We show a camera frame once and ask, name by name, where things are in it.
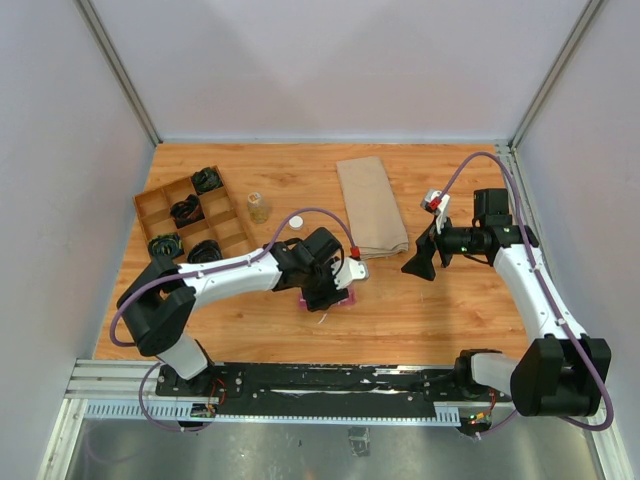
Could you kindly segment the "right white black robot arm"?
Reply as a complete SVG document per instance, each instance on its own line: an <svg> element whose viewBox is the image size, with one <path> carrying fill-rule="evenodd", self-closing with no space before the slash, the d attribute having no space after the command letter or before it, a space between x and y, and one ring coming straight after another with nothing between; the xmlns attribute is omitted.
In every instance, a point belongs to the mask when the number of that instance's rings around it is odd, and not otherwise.
<svg viewBox="0 0 640 480"><path fill-rule="evenodd" d="M592 416L603 399L599 388L608 373L611 350L590 337L569 312L542 262L538 241L518 224L504 188L477 190L469 227L456 227L448 214L449 196L431 189L421 202L434 217L416 241L406 274L432 281L433 258L443 266L453 257L485 256L506 284L530 342L519 360L497 350L464 350L456 359L455 392L474 400L492 388L510 397L527 417Z"/></svg>

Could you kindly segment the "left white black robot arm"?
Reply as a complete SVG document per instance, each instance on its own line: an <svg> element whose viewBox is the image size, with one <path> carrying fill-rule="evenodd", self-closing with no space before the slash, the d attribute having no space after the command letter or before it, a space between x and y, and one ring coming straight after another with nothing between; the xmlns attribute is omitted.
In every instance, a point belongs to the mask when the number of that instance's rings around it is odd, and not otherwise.
<svg viewBox="0 0 640 480"><path fill-rule="evenodd" d="M321 227L305 239L272 242L253 252L200 264L151 261L117 302L122 319L144 357L156 357L190 394L207 393L214 371L204 349L186 333L195 311L252 292L298 288L310 312L349 297L349 286L368 277L358 258L348 257L337 238Z"/></svg>

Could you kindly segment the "white bottle cap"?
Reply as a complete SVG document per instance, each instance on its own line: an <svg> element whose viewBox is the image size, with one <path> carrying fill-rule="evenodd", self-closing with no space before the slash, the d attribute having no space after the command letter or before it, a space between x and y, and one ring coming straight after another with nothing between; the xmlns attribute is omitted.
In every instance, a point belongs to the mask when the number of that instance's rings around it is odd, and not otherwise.
<svg viewBox="0 0 640 480"><path fill-rule="evenodd" d="M304 220L301 216L295 215L288 220L287 224L290 229L297 231L301 230L304 226Z"/></svg>

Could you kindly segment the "pink weekly pill organizer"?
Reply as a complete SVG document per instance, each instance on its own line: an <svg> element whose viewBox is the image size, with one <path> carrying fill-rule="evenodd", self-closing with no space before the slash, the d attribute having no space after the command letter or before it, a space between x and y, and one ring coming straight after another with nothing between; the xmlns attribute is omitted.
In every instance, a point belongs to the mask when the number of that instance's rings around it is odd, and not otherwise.
<svg viewBox="0 0 640 480"><path fill-rule="evenodd" d="M348 296L345 298L340 299L339 301L332 303L330 305L330 307L335 306L335 307L346 307L346 306L351 306L353 304L356 303L356 293L353 287L348 287L347 288L347 292L348 292ZM298 306L301 309L307 309L307 302L305 300L305 298L303 297L302 294L298 295Z"/></svg>

